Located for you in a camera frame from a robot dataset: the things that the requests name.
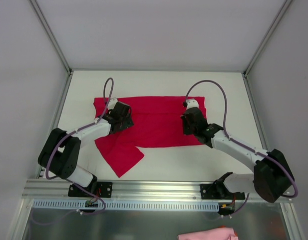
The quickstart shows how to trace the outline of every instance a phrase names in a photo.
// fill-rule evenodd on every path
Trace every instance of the folded fabric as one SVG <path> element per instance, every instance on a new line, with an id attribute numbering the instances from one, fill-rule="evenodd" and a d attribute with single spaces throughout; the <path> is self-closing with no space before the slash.
<path id="1" fill-rule="evenodd" d="M 197 100 L 199 109 L 206 115 L 204 97 L 190 97 Z M 137 96 L 122 97 L 119 101 L 132 108 L 134 126 L 124 131 L 99 138 L 97 148 L 120 178 L 135 166 L 144 154 L 137 148 L 166 148 L 200 145 L 193 135 L 183 135 L 180 116 L 185 108 L 184 96 Z M 104 108 L 104 99 L 95 98 L 96 116 Z"/>
<path id="2" fill-rule="evenodd" d="M 238 240 L 234 230 L 229 227 L 216 228 L 178 235 L 178 240 Z"/>

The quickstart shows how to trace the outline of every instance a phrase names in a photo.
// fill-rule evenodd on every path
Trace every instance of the red shirt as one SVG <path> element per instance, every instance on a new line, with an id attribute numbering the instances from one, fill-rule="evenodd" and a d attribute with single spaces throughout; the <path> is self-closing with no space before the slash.
<path id="1" fill-rule="evenodd" d="M 205 98 L 196 96 L 199 109 L 206 115 Z M 134 126 L 115 134 L 101 137 L 96 146 L 106 162 L 120 178 L 135 166 L 144 154 L 137 148 L 167 148 L 200 145 L 193 135 L 183 135 L 180 116 L 186 108 L 184 96 L 122 97 L 119 101 L 130 105 Z M 96 116 L 105 108 L 103 98 L 95 98 Z"/>

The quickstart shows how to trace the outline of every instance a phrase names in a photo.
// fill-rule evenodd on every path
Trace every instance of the white tabletop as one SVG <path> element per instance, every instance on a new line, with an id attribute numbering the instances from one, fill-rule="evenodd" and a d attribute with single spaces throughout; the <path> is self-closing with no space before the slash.
<path id="1" fill-rule="evenodd" d="M 102 97 L 103 85 L 114 78 L 113 98 L 134 96 L 184 96 L 197 81 L 217 81 L 228 98 L 227 129 L 236 137 L 261 147 L 244 81 L 240 73 L 161 71 L 75 71 L 59 121 L 68 130 L 93 121 L 95 97 Z M 222 125 L 224 99 L 213 84 L 196 86 L 192 96 L 204 96 L 209 123 Z M 104 180 L 213 181 L 226 172 L 251 171 L 223 152 L 205 145 L 168 148 L 139 148 L 145 157 L 121 178 L 104 160 L 94 142 L 83 147 L 78 164 Z"/>

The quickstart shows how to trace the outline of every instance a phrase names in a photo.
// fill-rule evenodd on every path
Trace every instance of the ventilation grille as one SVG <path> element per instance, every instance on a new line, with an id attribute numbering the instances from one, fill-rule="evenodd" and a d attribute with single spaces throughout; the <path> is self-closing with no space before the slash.
<path id="1" fill-rule="evenodd" d="M 34 208 L 42 209 L 102 209 L 103 204 L 98 202 L 98 207 L 86 207 L 85 200 L 34 200 Z M 161 202 L 161 201 L 112 201 L 105 200 L 107 210 L 138 210 L 138 211 L 188 211 L 188 212 L 218 212 L 216 202 Z"/>

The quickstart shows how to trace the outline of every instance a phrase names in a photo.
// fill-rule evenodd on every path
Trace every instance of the robotic arm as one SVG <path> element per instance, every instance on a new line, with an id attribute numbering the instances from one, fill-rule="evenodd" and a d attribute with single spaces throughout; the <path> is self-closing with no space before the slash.
<path id="1" fill-rule="evenodd" d="M 76 133 L 60 145 L 50 162 L 49 170 L 62 179 L 86 188 L 91 193 L 95 192 L 97 177 L 77 165 L 80 148 L 98 138 L 120 132 L 133 125 L 131 107 L 115 98 L 111 99 L 107 114 L 101 120 L 96 118 L 95 122 L 75 129 Z M 46 168 L 55 147 L 70 132 L 72 131 L 59 128 L 52 130 L 38 157 L 38 164 Z"/>
<path id="2" fill-rule="evenodd" d="M 199 110 L 196 100 L 186 100 L 187 108 L 181 116 L 183 132 L 186 135 L 193 134 L 200 143 L 227 153 L 246 165 L 254 174 L 235 174 L 228 172 L 216 180 L 212 192 L 220 198 L 228 191 L 258 193 L 264 200 L 274 203 L 292 185 L 284 171 L 274 162 L 268 160 L 271 157 L 288 172 L 293 180 L 294 177 L 287 164 L 284 155 L 274 149 L 269 152 L 258 149 L 231 134 L 226 135 L 224 128 L 212 123 Z"/>

